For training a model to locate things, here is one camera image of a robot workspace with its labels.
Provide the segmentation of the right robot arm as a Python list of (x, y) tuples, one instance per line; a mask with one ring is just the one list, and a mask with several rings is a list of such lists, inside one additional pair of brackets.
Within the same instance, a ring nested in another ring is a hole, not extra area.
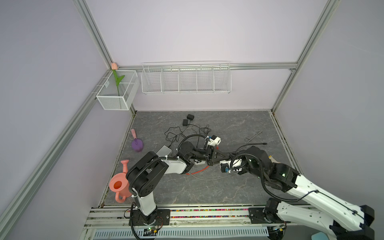
[(288, 165), (273, 162), (256, 147), (230, 154), (229, 170), (240, 169), (261, 180), (270, 195), (257, 220), (291, 222), (319, 230), (330, 240), (373, 240), (375, 211), (325, 191)]

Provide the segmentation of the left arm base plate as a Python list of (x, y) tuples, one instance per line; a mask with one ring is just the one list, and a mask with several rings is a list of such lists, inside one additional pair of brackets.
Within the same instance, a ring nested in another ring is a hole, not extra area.
[(171, 211), (170, 209), (155, 209), (154, 212), (145, 216), (140, 210), (133, 210), (130, 216), (134, 226), (168, 226), (170, 224)]

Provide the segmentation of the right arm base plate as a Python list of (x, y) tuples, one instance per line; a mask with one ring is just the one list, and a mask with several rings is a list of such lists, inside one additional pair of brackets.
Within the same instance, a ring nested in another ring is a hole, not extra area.
[(267, 211), (264, 208), (249, 208), (249, 219), (252, 224), (282, 224), (276, 211)]

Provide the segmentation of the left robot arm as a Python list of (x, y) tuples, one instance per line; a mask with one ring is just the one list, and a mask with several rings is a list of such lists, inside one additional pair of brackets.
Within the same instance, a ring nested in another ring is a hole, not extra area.
[(126, 173), (129, 192), (141, 216), (148, 219), (157, 213), (153, 191), (164, 175), (187, 174), (199, 162), (213, 166), (230, 160), (233, 154), (221, 152), (220, 143), (217, 136), (193, 134), (181, 140), (173, 157), (161, 157), (155, 152), (144, 155)]

